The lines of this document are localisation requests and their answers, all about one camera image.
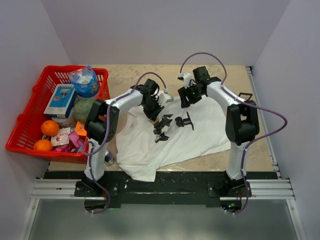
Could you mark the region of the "white printed t-shirt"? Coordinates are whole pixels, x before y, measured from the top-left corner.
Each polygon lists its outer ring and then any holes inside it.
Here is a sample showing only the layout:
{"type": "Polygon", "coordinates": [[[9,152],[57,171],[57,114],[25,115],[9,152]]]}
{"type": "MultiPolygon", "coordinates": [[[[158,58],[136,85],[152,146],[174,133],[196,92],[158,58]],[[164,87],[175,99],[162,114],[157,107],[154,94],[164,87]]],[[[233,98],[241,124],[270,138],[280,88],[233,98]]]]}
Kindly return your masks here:
{"type": "Polygon", "coordinates": [[[157,169],[229,150],[226,117],[221,106],[212,98],[203,97],[188,108],[181,108],[179,97],[167,104],[159,114],[173,118],[190,116],[193,126],[178,127],[175,121],[163,131],[168,137],[159,141],[154,126],[141,106],[127,112],[125,127],[116,134],[116,160],[119,167],[133,180],[154,182],[157,169]]]}

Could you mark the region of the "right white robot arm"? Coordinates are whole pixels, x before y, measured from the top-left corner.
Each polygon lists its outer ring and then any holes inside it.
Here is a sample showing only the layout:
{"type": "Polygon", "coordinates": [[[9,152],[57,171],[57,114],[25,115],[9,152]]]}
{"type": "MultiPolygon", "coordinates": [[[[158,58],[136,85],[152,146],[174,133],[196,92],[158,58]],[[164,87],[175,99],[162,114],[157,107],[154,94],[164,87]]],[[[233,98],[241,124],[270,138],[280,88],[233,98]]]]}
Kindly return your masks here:
{"type": "Polygon", "coordinates": [[[223,183],[222,189],[227,196],[233,197],[241,190],[238,180],[246,176],[246,146],[260,132],[256,103],[224,88],[221,79],[211,77],[205,66],[194,69],[192,74],[179,73],[177,79],[184,83],[178,90],[182,108],[188,108],[206,96],[226,111],[225,134],[231,142],[226,174],[230,180],[223,183]]]}

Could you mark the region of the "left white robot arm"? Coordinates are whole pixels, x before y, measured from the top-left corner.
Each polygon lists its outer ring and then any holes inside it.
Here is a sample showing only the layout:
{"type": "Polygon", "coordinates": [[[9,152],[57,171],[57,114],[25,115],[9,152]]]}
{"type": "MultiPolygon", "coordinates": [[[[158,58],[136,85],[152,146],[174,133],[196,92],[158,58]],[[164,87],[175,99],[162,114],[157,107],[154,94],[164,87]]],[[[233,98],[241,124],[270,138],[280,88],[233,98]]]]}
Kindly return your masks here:
{"type": "Polygon", "coordinates": [[[155,121],[165,104],[172,99],[167,89],[159,90],[155,81],[147,79],[144,84],[135,85],[116,98],[93,102],[84,125],[89,145],[84,171],[89,179],[85,188],[88,193],[99,196],[104,190],[104,184],[99,179],[104,175],[108,143],[116,135],[119,117],[133,107],[142,106],[146,117],[155,121]]]}

